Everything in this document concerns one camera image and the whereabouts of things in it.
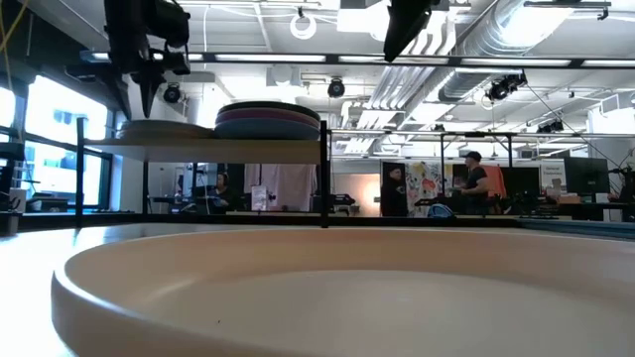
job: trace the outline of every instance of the person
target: person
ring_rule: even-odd
[[[229,187],[229,177],[227,174],[218,174],[214,193],[213,195],[217,197],[214,202],[214,213],[225,214],[227,211],[234,209],[234,194]]]
[[[392,169],[381,186],[380,205],[381,215],[384,217],[408,216],[408,201],[406,185],[401,168]]]
[[[465,155],[465,165],[468,169],[467,182],[460,191],[467,197],[467,214],[485,215],[488,213],[486,201],[489,192],[487,185],[487,173],[480,166],[482,157],[478,152],[469,152]]]

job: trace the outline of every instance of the glass window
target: glass window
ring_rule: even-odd
[[[49,194],[57,198],[75,202],[76,153],[62,148],[27,141],[25,144],[26,167],[22,188],[31,198],[35,192]],[[101,182],[101,158],[84,156],[83,192],[84,204],[99,203]]]
[[[0,88],[0,126],[10,127],[16,112],[16,97],[9,89]]]
[[[105,105],[42,76],[29,85],[27,132],[76,144],[77,118],[84,118],[85,138],[105,138],[108,118]]]
[[[8,143],[8,142],[9,142],[9,136],[0,134],[0,143]],[[6,165],[7,165],[7,161],[0,159],[0,167],[6,166]]]

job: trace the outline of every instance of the blue plate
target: blue plate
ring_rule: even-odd
[[[319,130],[310,125],[274,118],[244,118],[222,122],[214,129],[220,139],[317,140]]]

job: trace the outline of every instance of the man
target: man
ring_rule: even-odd
[[[460,192],[467,197],[467,214],[485,215],[488,213],[485,202],[489,191],[487,185],[487,173],[480,166],[481,156],[478,152],[469,152],[465,155],[465,165],[469,170],[465,188]]]
[[[388,174],[381,186],[380,209],[383,217],[408,216],[408,200],[406,199],[406,185],[403,181],[401,168],[394,168]]]

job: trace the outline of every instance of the ceiling light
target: ceiling light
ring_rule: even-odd
[[[386,63],[381,56],[340,56],[339,61],[343,63]],[[447,58],[400,56],[393,60],[392,64],[416,64],[416,65],[444,65]]]
[[[92,57],[96,60],[110,60],[107,53],[94,53]]]
[[[339,61],[348,63],[385,62],[382,56],[340,56]]]
[[[189,54],[188,60],[202,60],[202,54]]]
[[[257,3],[262,7],[296,7],[302,6],[306,9],[320,9],[322,4],[319,1],[307,1],[307,2],[298,2],[298,1],[245,1],[245,0],[178,0],[179,5],[181,6],[240,6],[240,5],[251,5],[252,3]]]
[[[568,66],[570,59],[463,59],[466,65],[513,65],[519,67],[532,66]]]
[[[217,61],[253,61],[253,62],[324,62],[326,56],[322,55],[244,55],[227,54],[216,55]]]
[[[523,69],[459,67],[456,68],[455,71],[457,73],[521,74],[523,72]]]
[[[587,59],[582,66],[629,67],[635,66],[635,59]]]

